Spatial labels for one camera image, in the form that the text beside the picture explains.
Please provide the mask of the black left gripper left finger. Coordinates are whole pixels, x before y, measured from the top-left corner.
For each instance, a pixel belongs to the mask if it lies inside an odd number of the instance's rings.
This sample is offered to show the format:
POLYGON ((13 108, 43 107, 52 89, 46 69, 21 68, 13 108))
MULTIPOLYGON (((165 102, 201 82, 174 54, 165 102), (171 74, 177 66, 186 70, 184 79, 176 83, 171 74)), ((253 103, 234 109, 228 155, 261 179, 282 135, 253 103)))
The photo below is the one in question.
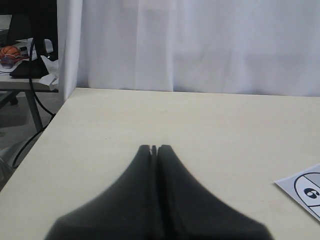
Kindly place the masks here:
POLYGON ((141 145, 122 175, 103 193, 59 217, 48 240, 158 240, 156 147, 141 145))

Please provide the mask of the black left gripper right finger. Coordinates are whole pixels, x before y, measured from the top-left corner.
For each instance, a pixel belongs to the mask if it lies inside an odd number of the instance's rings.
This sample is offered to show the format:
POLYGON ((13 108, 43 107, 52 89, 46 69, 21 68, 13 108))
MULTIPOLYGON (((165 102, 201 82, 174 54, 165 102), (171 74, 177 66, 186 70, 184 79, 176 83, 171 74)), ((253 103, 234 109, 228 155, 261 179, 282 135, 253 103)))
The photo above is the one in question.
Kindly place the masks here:
POLYGON ((156 186, 166 240, 271 240, 262 223, 230 207, 188 171, 173 148, 162 145, 156 186))

